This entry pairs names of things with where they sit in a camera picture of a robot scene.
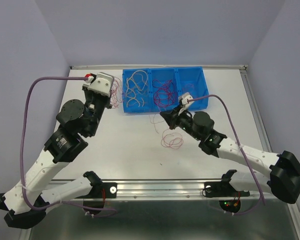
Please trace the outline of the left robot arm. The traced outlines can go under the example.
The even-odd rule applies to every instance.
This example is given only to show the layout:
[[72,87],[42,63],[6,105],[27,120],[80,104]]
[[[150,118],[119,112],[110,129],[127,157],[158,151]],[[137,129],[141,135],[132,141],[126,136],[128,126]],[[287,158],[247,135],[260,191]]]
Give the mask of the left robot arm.
[[32,167],[11,190],[0,193],[0,210],[11,228],[30,229],[41,222],[53,208],[81,196],[106,197],[102,180],[87,171],[67,184],[47,190],[50,181],[88,146],[105,109],[111,106],[111,91],[83,85],[85,102],[67,101],[57,114],[58,129],[47,140]]

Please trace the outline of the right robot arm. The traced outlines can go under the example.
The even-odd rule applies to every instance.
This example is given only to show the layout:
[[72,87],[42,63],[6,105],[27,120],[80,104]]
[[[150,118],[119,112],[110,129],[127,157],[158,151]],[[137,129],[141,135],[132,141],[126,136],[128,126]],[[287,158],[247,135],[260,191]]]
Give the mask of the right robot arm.
[[231,178],[222,180],[220,189],[223,194],[232,195],[255,187],[257,191],[271,193],[285,203],[296,203],[300,195],[300,162],[292,152],[273,153],[239,144],[214,130],[215,122],[204,111],[180,113],[175,108],[160,112],[160,116],[171,130],[181,128],[196,139],[205,154],[251,168],[251,173],[235,171]]

